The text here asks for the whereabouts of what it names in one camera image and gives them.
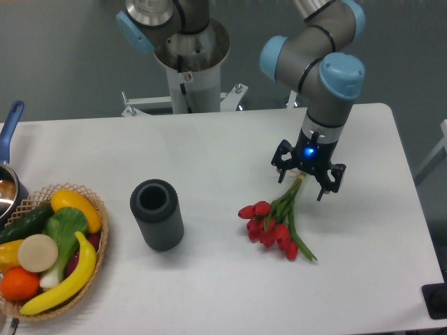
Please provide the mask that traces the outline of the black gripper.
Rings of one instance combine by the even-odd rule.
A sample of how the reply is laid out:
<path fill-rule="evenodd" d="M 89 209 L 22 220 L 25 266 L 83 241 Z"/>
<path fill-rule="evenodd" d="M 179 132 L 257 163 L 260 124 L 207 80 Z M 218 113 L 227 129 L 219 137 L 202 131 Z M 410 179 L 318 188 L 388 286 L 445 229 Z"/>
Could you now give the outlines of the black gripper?
<path fill-rule="evenodd" d="M 320 201 L 324 194 L 339 191 L 346 165 L 331 162 L 338 141 L 321 143 L 312 138 L 313 135 L 305 135 L 300 131 L 294 148 L 289 141 L 282 140 L 272 157 L 271 165 L 276 167 L 279 174 L 279 184 L 284 180 L 286 171 L 290 170 L 290 162 L 293 168 L 314 175 L 321 186 L 317 196 L 317 200 Z M 292 158 L 284 159 L 284 156 L 290 153 Z"/>

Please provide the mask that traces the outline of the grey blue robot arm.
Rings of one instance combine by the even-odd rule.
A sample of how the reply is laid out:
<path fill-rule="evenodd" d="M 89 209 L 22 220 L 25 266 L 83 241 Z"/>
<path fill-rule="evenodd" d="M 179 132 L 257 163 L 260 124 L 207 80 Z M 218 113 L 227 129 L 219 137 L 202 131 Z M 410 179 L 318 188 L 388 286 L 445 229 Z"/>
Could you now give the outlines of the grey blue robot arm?
<path fill-rule="evenodd" d="M 365 14 L 354 1 L 295 5 L 305 29 L 295 38 L 269 39 L 259 66 L 309 107 L 297 142 L 281 142 L 272 164 L 280 176 L 297 168 L 313 175 L 322 193 L 336 193 L 346 167 L 331 158 L 365 77 L 363 63 L 343 49 L 364 29 Z M 127 1 L 116 22 L 135 49 L 166 69 L 174 113 L 221 111 L 221 65 L 230 41 L 210 17 L 208 1 Z"/>

